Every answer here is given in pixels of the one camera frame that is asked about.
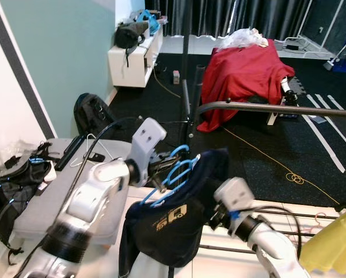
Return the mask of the blue plastic hanger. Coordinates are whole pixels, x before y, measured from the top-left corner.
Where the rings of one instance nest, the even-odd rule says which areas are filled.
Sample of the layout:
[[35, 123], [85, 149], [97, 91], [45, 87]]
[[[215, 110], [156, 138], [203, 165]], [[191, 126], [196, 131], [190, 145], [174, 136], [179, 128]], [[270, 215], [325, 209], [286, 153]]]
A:
[[200, 158], [200, 155], [197, 155], [194, 157], [194, 159], [181, 160], [179, 153], [186, 153], [189, 150], [190, 148], [188, 145], [180, 145], [171, 151], [171, 155], [176, 155], [176, 164], [171, 170], [168, 171], [168, 174], [164, 180], [160, 181], [156, 175], [151, 178], [151, 182], [153, 183], [155, 189], [143, 199], [142, 204], [146, 203], [146, 201], [157, 191], [164, 193], [166, 190], [168, 190], [168, 185], [176, 184], [176, 187], [168, 191], [168, 193], [166, 193], [161, 199], [152, 202], [151, 207], [158, 207], [165, 201], [166, 198], [172, 196], [174, 193], [177, 193], [181, 188], [183, 188], [184, 185], [186, 185], [188, 182], [187, 174], [194, 169], [195, 164]]

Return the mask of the navy shirt with yellow print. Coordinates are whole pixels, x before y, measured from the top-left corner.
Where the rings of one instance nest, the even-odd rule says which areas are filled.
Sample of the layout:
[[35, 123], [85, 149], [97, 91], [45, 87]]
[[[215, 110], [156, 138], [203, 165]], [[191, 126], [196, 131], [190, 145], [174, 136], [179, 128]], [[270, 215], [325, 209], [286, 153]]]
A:
[[188, 180], [154, 206], [134, 202], [128, 207], [119, 244], [118, 277], [129, 278], [141, 253], [170, 268], [182, 268], [196, 256], [203, 226], [215, 213], [214, 192], [228, 178], [227, 148], [203, 152]]

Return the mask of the small black device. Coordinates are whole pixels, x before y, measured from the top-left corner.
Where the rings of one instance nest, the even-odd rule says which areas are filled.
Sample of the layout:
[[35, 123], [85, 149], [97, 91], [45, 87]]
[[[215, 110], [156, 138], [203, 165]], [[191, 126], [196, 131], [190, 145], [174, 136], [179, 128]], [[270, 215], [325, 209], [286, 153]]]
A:
[[106, 160], [106, 156], [100, 153], [93, 152], [86, 158], [86, 160], [94, 163], [102, 163]]

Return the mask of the black backpack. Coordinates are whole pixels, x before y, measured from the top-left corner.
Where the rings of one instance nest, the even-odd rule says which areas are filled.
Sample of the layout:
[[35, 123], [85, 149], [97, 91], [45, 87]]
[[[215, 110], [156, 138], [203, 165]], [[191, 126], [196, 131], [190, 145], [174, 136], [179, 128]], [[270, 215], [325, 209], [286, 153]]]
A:
[[73, 119], [81, 136], [92, 133], [96, 137], [117, 118], [104, 100], [96, 94], [83, 93], [73, 106]]

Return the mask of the long black bar device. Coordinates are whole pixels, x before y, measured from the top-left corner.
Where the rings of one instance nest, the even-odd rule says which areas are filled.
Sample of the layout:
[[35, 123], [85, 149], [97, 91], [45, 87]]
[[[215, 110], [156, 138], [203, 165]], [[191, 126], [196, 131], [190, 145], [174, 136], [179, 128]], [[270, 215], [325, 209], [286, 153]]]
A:
[[84, 135], [78, 135], [78, 137], [73, 138], [67, 148], [65, 148], [64, 154], [62, 155], [60, 160], [57, 162], [57, 164], [54, 165], [54, 169], [57, 171], [65, 169], [67, 164], [72, 160], [72, 157], [75, 156], [75, 153], [86, 138], [87, 137]]

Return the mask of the white shelf cabinet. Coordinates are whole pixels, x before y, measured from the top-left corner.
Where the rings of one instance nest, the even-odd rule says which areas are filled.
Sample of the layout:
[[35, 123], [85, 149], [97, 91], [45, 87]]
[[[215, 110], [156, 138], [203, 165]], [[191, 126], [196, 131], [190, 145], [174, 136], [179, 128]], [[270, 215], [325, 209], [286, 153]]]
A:
[[144, 42], [133, 49], [113, 45], [108, 51], [111, 80], [115, 87], [146, 87], [160, 53], [162, 36], [149, 35], [149, 29], [144, 35]]

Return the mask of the yellow printed t-shirt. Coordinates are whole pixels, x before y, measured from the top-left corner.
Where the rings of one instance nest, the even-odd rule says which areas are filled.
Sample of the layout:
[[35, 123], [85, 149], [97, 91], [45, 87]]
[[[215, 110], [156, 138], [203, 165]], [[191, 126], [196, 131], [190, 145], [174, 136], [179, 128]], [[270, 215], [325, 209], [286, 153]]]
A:
[[346, 212], [303, 245], [299, 262], [307, 271], [346, 273]]

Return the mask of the grey padded bench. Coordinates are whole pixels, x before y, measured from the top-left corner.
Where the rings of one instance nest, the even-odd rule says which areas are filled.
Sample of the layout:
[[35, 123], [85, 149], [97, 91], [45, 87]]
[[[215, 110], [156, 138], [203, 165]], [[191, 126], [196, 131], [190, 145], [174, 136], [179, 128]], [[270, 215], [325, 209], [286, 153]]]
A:
[[[69, 146], [72, 138], [51, 138], [51, 152], [64, 153], [65, 148]], [[105, 146], [112, 156], [104, 151]], [[101, 140], [94, 148], [94, 152], [101, 151], [106, 156], [106, 162], [111, 158], [125, 158], [131, 149], [131, 143], [117, 140]], [[83, 170], [78, 186], [83, 182], [91, 169], [92, 165], [87, 164]], [[47, 229], [54, 222], [60, 207], [64, 204], [65, 194], [68, 193], [71, 182], [77, 173], [77, 167], [67, 165], [65, 169], [58, 172], [57, 178], [49, 184], [44, 193], [40, 196], [32, 197], [28, 202], [27, 209], [20, 214], [14, 221], [13, 233], [15, 236], [23, 239], [41, 239], [45, 236]], [[124, 188], [113, 196], [104, 212], [102, 218], [94, 223], [97, 228], [90, 244], [116, 244], [121, 237], [120, 225], [123, 224], [123, 214], [126, 212], [126, 199], [128, 189]]]

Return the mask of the red cloth cover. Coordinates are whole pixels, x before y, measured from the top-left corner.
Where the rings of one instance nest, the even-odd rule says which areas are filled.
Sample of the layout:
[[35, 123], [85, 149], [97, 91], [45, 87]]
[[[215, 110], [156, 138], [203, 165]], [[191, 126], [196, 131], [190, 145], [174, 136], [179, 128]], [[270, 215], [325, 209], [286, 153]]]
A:
[[202, 104], [231, 100], [247, 103], [256, 96], [266, 104], [280, 104], [282, 80], [295, 76], [295, 70], [284, 64], [274, 40], [268, 46], [216, 48], [203, 74]]

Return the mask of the black metal clothes rack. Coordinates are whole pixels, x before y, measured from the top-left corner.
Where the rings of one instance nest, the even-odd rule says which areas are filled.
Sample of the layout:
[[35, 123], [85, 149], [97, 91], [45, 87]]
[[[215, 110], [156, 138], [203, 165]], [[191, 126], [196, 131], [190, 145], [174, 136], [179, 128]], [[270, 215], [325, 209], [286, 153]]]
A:
[[181, 98], [181, 114], [183, 124], [180, 128], [180, 143], [188, 145], [199, 114], [210, 111], [210, 109], [237, 109], [238, 111], [252, 111], [259, 113], [277, 114], [292, 114], [301, 115], [305, 121], [311, 126], [314, 124], [310, 120], [310, 116], [321, 116], [328, 118], [330, 116], [346, 118], [346, 109], [324, 109], [324, 108], [303, 108], [300, 106], [287, 106], [279, 104], [252, 104], [238, 103], [237, 101], [213, 101], [212, 103], [202, 104], [194, 108], [200, 102], [200, 91], [194, 90], [192, 94], [189, 90], [194, 88], [194, 85], [188, 84], [188, 52], [189, 39], [192, 31], [193, 16], [192, 6], [193, 0], [181, 0], [183, 3], [183, 50], [182, 50], [182, 74], [180, 85], [182, 88]]

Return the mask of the black fabric bag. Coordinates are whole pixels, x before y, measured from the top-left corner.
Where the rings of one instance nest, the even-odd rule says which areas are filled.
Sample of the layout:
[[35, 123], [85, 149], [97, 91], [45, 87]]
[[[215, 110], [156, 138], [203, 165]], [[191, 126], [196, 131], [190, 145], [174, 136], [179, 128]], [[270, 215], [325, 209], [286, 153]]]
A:
[[121, 49], [133, 49], [146, 39], [144, 32], [149, 29], [148, 21], [120, 24], [114, 32], [114, 45]]

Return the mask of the blue plastic bag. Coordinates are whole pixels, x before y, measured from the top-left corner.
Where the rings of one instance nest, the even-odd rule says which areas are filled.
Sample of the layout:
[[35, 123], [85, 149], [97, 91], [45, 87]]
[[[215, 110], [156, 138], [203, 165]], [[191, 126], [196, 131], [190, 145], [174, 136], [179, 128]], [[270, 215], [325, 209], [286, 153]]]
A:
[[157, 30], [160, 28], [160, 23], [157, 21], [157, 15], [159, 15], [159, 12], [143, 10], [137, 18], [137, 21], [148, 22], [149, 35], [155, 35]]

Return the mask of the white and black machine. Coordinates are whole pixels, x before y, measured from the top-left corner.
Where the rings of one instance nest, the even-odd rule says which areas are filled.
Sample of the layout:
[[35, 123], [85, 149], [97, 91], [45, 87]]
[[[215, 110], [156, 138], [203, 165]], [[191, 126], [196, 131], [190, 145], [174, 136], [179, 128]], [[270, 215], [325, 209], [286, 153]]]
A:
[[289, 77], [284, 77], [281, 81], [282, 98], [281, 105], [284, 106], [299, 106], [299, 96], [289, 84]]

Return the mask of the white plastic bag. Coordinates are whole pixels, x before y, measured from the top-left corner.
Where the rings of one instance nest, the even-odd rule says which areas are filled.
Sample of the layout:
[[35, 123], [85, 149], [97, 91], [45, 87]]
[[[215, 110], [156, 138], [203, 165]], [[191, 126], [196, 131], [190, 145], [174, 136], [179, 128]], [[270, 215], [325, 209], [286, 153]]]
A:
[[226, 35], [217, 45], [218, 49], [247, 48], [252, 45], [268, 47], [269, 42], [257, 29], [243, 28]]

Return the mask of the black power adapter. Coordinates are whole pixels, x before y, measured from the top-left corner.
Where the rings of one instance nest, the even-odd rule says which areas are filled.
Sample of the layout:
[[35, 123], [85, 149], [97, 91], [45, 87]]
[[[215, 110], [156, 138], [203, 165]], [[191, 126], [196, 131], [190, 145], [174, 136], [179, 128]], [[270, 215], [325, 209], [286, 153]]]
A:
[[302, 36], [292, 36], [284, 39], [282, 47], [284, 50], [292, 52], [305, 53], [310, 50], [310, 40]]

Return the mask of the blue headed floor mop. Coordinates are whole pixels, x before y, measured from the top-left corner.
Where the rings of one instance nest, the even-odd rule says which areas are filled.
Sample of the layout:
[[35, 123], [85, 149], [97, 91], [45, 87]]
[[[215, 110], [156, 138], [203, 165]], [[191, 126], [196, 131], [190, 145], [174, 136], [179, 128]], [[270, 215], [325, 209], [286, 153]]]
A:
[[331, 72], [346, 72], [346, 41], [340, 51], [332, 59], [323, 64], [324, 69]]

